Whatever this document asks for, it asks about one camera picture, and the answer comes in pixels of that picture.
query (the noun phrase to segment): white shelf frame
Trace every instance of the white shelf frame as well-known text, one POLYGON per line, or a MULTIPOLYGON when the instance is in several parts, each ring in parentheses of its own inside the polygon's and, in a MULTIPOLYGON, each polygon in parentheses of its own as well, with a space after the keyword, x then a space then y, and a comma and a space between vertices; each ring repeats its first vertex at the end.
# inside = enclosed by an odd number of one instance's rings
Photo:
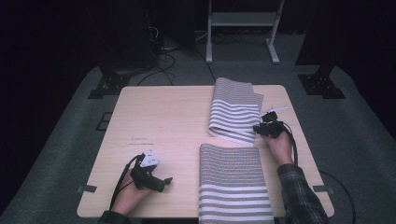
POLYGON ((212 27, 213 26, 270 26, 272 32, 270 38, 266 38, 268 50, 270 51, 272 62, 280 64, 276 54, 274 40, 277 26, 279 25, 285 0, 279 0, 276 12, 212 12, 212 0, 209 0, 209 11, 207 19, 207 41, 206 41, 206 62, 213 62, 212 55, 212 27))

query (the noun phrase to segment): sleeve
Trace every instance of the sleeve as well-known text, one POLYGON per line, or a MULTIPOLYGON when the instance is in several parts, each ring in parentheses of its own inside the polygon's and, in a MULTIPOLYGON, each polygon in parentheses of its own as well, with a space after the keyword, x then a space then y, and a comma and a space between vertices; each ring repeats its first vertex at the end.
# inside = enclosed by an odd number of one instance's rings
POLYGON ((306 182, 303 169, 284 164, 277 169, 277 174, 282 185, 287 223, 329 223, 318 196, 306 182))
POLYGON ((105 211, 99 218, 98 224, 130 224, 129 218, 120 213, 105 211))

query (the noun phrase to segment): cable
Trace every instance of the cable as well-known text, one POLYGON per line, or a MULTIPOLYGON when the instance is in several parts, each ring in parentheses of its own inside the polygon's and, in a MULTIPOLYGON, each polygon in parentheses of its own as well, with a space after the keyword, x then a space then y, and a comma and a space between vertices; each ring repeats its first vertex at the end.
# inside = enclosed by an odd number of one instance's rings
POLYGON ((297 144, 296 144, 296 141, 294 140, 293 133, 291 131, 290 126, 287 123, 279 122, 276 119, 271 119, 271 118, 268 118, 268 119, 271 120, 272 122, 274 122, 279 127, 281 127, 282 130, 289 136, 289 139, 290 139, 291 144, 293 146, 294 164, 298 165, 297 144))
POLYGON ((119 182, 117 183, 117 186, 116 186, 116 188, 114 189, 113 197, 111 198, 111 203, 110 203, 110 208, 109 208, 109 210, 111 210, 111 208, 113 207, 113 204, 114 204, 114 202, 116 201, 117 195, 119 195, 120 191, 121 191, 123 188, 125 188, 125 187, 127 186, 127 185, 126 185, 126 186, 122 187, 122 189, 119 189, 120 186, 121 186, 121 184, 122 184, 122 182, 123 182, 124 177, 126 176, 126 173, 127 173, 128 170, 129 170, 129 167, 131 167, 132 162, 134 162, 134 160, 136 160, 136 158, 137 158, 137 156, 133 157, 133 158, 128 162, 128 164, 125 165, 125 168, 124 168, 124 170, 122 171, 122 174, 121 174, 121 176, 120 176, 119 182))
POLYGON ((350 193, 349 193, 349 191, 347 190, 347 188, 343 185, 343 183, 341 183, 340 180, 338 180, 337 178, 335 178, 333 175, 330 175, 329 173, 324 172, 324 171, 321 171, 321 170, 319 170, 319 172, 322 173, 322 174, 325 174, 325 175, 327 175, 328 177, 330 177, 330 178, 332 178, 333 180, 335 180, 335 181, 341 186, 341 188, 344 189, 344 191, 345 191, 345 193, 346 193, 346 196, 347 196, 348 199, 349 199, 350 206, 351 206, 351 208, 352 208, 352 224, 355 224, 355 223, 356 223, 355 204, 353 203, 352 196, 350 195, 350 193))
POLYGON ((140 86, 140 84, 142 84, 142 82, 143 82, 144 80, 146 80, 147 78, 149 78, 149 77, 151 77, 151 76, 154 76, 154 75, 156 75, 156 74, 159 74, 159 73, 161 73, 161 72, 164 72, 165 75, 167 76, 169 82, 171 83, 171 85, 172 85, 172 86, 174 85, 173 82, 172 82, 173 79, 170 79, 170 77, 168 76, 168 74, 172 74, 172 73, 169 73, 169 72, 167 72, 166 70, 170 69, 171 67, 173 67, 173 66, 175 65, 176 59, 175 59, 174 56, 172 56, 172 55, 170 55, 170 54, 166 54, 166 53, 165 53, 164 55, 165 55, 165 58, 166 58, 166 57, 171 57, 171 58, 173 59, 171 65, 168 66, 168 67, 166 67, 166 68, 161 68, 161 67, 157 64, 157 67, 160 69, 160 71, 157 71, 157 72, 154 72, 154 73, 151 73, 151 74, 146 75, 145 77, 143 77, 143 78, 136 84, 136 86, 140 86))
POLYGON ((196 52, 197 54, 199 54, 199 55, 201 56, 202 59, 204 59, 204 62, 205 62, 205 64, 206 64, 207 68, 209 69, 210 75, 212 75, 213 80, 216 82, 216 78, 215 78, 215 75, 213 74, 212 68, 211 68, 210 65, 206 62, 206 58, 204 57, 204 55, 202 55, 201 52, 198 51, 198 50, 195 50, 195 52, 196 52))

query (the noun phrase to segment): gray and white striped fabric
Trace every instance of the gray and white striped fabric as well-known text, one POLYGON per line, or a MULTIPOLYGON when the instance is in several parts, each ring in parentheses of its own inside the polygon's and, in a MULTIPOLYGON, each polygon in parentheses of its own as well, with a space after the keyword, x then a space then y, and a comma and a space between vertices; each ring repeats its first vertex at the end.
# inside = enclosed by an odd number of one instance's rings
POLYGON ((201 145, 199 223, 274 223, 256 147, 201 145))
POLYGON ((256 137, 253 126, 261 121, 262 101, 263 96, 255 93, 250 83, 219 77, 210 112, 209 133, 253 147, 256 137))

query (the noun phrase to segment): wooden table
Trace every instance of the wooden table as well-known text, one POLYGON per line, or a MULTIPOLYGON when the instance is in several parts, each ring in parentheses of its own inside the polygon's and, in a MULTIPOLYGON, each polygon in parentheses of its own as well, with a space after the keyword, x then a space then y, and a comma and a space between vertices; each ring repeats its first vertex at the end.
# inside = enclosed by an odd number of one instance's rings
MULTIPOLYGON (((262 110, 286 105, 277 111, 279 120, 291 127, 297 142, 299 165, 308 183, 323 182, 312 157, 289 96, 282 86, 253 86, 264 95, 262 110)), ((126 87, 122 90, 87 185, 95 193, 84 192, 78 206, 81 217, 99 217, 107 210, 113 190, 125 164, 142 152, 154 151, 161 163, 153 175, 173 181, 165 190, 152 193, 132 212, 131 217, 198 217, 199 149, 202 143, 219 147, 244 147, 213 137, 208 122, 214 86, 126 87)), ((276 162, 258 136, 262 168, 270 194, 274 217, 285 211, 276 162)), ((328 216, 334 213, 327 192, 318 192, 328 216)))

